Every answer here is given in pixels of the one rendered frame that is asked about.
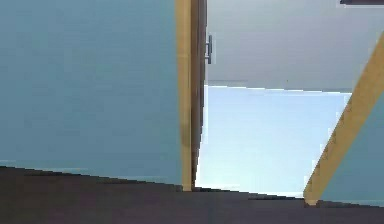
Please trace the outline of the dark framed picture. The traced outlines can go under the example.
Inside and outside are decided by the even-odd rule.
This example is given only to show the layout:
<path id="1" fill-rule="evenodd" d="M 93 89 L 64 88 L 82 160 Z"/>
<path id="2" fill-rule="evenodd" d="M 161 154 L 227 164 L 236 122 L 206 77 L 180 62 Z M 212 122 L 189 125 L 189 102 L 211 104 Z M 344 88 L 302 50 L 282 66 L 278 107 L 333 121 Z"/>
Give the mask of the dark framed picture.
<path id="1" fill-rule="evenodd" d="M 384 5 L 384 0 L 340 0 L 345 5 Z"/>

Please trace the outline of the brown wooden room door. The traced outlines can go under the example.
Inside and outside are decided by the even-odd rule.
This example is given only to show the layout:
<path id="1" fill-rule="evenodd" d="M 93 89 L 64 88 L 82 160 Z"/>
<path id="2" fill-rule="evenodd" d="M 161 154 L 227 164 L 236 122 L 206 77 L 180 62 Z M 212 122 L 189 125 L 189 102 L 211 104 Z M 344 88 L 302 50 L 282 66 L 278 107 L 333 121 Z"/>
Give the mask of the brown wooden room door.
<path id="1" fill-rule="evenodd" d="M 207 0 L 191 0 L 191 185 L 196 186 L 203 129 Z"/>

